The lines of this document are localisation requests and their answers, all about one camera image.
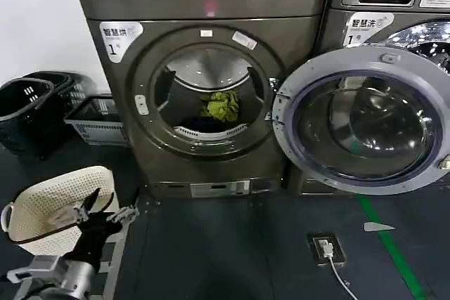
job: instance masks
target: white cable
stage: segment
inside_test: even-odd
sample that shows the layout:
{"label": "white cable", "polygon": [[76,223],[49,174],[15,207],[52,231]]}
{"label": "white cable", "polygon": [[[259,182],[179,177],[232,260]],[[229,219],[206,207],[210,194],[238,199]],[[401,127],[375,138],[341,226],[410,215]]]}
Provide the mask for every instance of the white cable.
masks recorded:
{"label": "white cable", "polygon": [[329,256],[328,259],[330,260],[331,268],[333,269],[333,272],[335,273],[335,276],[336,276],[337,280],[340,282],[340,284],[342,285],[342,287],[344,287],[344,289],[347,291],[347,293],[350,294],[350,296],[352,297],[353,300],[358,300],[358,298],[355,297],[355,295],[352,293],[350,288],[348,288],[347,285],[340,278],[338,272],[336,271],[336,267],[335,267],[333,258]]}

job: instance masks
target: green floor line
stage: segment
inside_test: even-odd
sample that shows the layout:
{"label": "green floor line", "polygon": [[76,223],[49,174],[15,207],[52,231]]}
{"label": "green floor line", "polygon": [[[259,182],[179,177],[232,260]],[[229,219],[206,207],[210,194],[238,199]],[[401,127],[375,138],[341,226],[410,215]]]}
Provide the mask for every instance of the green floor line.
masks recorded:
{"label": "green floor line", "polygon": [[[382,223],[380,217],[377,212],[373,208],[371,202],[365,197],[359,197],[359,202],[361,206],[366,212],[369,221],[373,221],[375,223]],[[409,267],[405,258],[401,255],[400,250],[397,248],[394,239],[387,231],[378,231],[378,237],[380,238],[382,244],[385,246],[386,250],[389,252],[392,260],[394,261],[397,270],[400,272],[401,277],[403,278],[406,286],[408,286],[411,291],[414,299],[416,300],[426,300],[428,297],[425,293],[425,290],[420,286],[419,281],[416,276],[413,274],[413,271]]]}

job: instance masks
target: black basket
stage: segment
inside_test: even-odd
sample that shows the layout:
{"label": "black basket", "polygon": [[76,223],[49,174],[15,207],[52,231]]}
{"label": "black basket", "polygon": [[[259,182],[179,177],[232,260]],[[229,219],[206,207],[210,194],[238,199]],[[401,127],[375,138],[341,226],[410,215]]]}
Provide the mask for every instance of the black basket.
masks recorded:
{"label": "black basket", "polygon": [[0,142],[13,154],[44,158],[70,135],[65,113],[51,81],[11,80],[0,88]]}
{"label": "black basket", "polygon": [[25,75],[24,78],[50,81],[55,86],[55,94],[59,95],[63,99],[65,113],[67,114],[73,109],[74,105],[72,103],[70,92],[75,86],[75,79],[71,77],[70,73],[35,72]]}

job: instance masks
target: power socket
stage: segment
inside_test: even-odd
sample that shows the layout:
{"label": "power socket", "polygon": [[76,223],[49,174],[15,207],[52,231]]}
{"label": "power socket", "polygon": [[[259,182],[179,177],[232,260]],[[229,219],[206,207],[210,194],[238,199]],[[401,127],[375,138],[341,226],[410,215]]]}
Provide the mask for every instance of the power socket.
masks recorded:
{"label": "power socket", "polygon": [[311,249],[314,261],[317,265],[330,263],[328,258],[323,256],[323,249],[319,244],[319,240],[327,240],[333,244],[333,261],[335,263],[344,263],[345,256],[336,235],[332,232],[309,233],[307,235],[309,248]]}

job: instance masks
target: floor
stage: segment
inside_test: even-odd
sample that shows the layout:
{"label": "floor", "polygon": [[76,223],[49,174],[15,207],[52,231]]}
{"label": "floor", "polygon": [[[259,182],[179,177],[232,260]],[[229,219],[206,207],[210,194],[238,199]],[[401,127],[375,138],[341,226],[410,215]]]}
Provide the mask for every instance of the floor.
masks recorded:
{"label": "floor", "polygon": [[[0,207],[26,186],[101,164],[114,172],[121,204],[143,187],[130,151],[90,147],[73,138],[43,162],[19,161],[0,151]],[[413,193],[371,199],[401,255],[425,291],[423,299],[450,294],[448,221],[450,184],[440,181]],[[358,198],[293,198],[284,194],[231,200],[139,199],[141,216],[129,229],[115,299],[292,300],[348,299],[330,266],[317,266],[308,233],[334,232],[345,253],[338,266],[360,300],[415,298]],[[0,274],[27,265],[21,248],[0,239]],[[15,287],[0,285],[0,300]]]}

